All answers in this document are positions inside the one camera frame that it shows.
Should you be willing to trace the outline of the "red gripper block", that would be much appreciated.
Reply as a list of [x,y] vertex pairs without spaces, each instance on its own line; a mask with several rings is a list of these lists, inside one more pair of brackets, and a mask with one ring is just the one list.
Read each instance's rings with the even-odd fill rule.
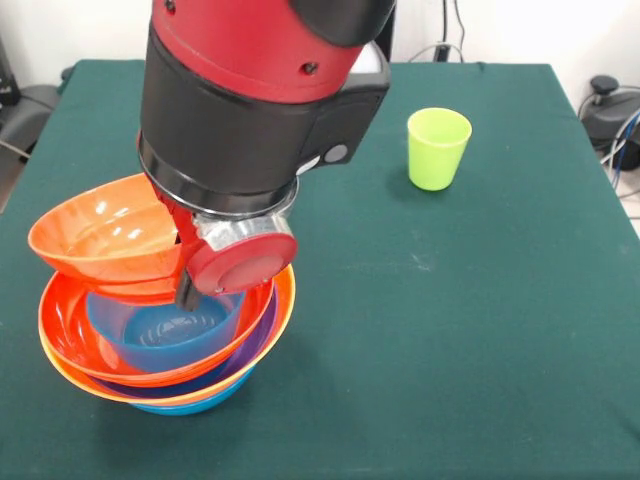
[[195,311],[203,295],[237,293],[270,280],[294,259],[298,244],[288,224],[294,187],[273,209],[258,216],[193,212],[158,187],[154,193],[177,228],[182,273],[174,303]]

